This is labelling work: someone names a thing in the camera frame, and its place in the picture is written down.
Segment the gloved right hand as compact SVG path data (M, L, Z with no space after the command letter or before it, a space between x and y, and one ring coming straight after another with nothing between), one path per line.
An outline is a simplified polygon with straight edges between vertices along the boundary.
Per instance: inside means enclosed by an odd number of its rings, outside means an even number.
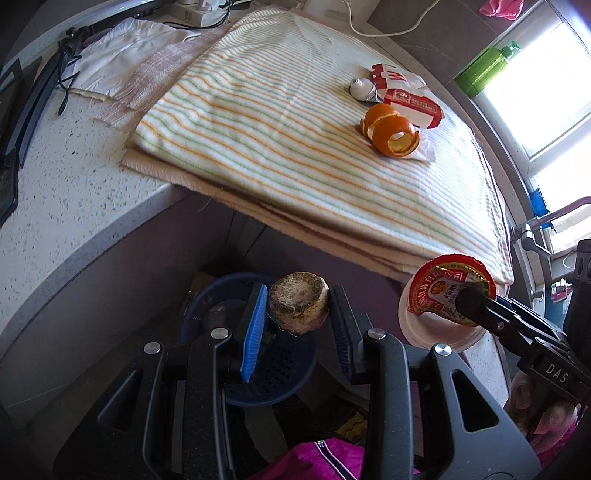
M539 444L556 443L578 417L577 405L556 400L521 371L512 381L504 410L524 435Z

